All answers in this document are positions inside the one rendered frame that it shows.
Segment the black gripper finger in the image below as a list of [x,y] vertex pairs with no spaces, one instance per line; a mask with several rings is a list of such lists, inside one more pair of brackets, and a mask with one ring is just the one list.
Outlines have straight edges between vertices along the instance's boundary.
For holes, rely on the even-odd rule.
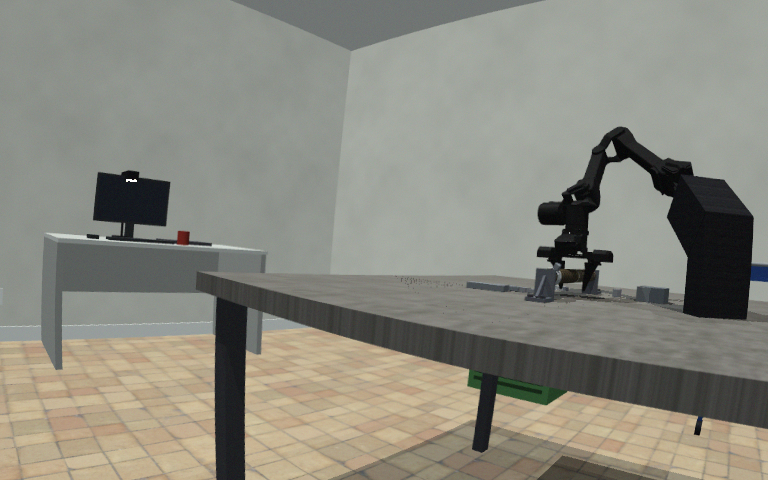
[[597,266],[594,266],[594,265],[600,265],[601,266],[601,264],[602,263],[587,263],[587,262],[584,262],[585,271],[584,271],[584,277],[583,277],[583,283],[582,283],[582,291],[585,291],[585,289],[586,289],[586,287],[587,287],[587,285],[588,285],[588,283],[589,283],[589,281],[591,279],[591,276],[593,275],[594,271],[597,268]]
[[[562,264],[562,266],[561,266],[561,268],[560,268],[560,269],[565,269],[565,261],[563,261],[563,260],[548,260],[548,259],[547,259],[547,261],[548,261],[548,262],[551,262],[551,264],[552,264],[553,266],[554,266],[554,264],[555,264],[555,263],[559,263],[559,264]],[[559,285],[559,289],[562,289],[562,287],[563,287],[563,283],[561,283],[561,284],[558,284],[558,285]]]

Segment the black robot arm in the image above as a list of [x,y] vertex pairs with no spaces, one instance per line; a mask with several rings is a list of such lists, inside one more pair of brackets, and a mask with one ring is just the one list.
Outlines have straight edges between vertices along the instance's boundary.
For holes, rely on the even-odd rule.
[[[617,155],[607,157],[605,150],[611,141]],[[539,205],[539,222],[542,225],[588,226],[589,213],[595,211],[600,205],[600,183],[606,164],[621,162],[627,158],[631,158],[651,174],[656,190],[660,191],[662,195],[665,194],[672,198],[680,175],[694,176],[691,162],[675,161],[670,158],[662,161],[657,155],[639,144],[628,128],[617,127],[605,134],[600,144],[592,149],[584,178],[578,180],[575,185],[562,193],[562,202]],[[575,201],[571,196],[573,194],[576,198]],[[575,233],[567,233],[567,231],[568,229],[562,229],[562,234],[554,240],[556,254],[572,255],[576,250],[583,250],[585,246],[584,235],[580,234],[579,229],[575,229]]]

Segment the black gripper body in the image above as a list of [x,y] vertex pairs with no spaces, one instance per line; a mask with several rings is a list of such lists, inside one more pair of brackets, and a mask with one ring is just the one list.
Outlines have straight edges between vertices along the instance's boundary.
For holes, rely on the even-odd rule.
[[[579,229],[581,231],[580,234],[583,234],[585,239],[585,246],[583,250],[576,250],[575,253],[572,255],[567,255],[563,253],[556,254],[555,247],[540,246],[537,250],[537,257],[548,258],[548,260],[562,260],[562,257],[582,258],[582,259],[587,259],[588,263],[601,263],[601,262],[613,263],[613,253],[611,251],[593,250],[593,252],[588,252],[588,248],[587,248],[587,235],[589,235],[588,226],[565,225],[565,229],[568,229],[567,233],[575,233],[575,229]],[[582,254],[577,254],[578,251],[580,251],[580,253]],[[578,255],[581,255],[581,256],[578,256]]]

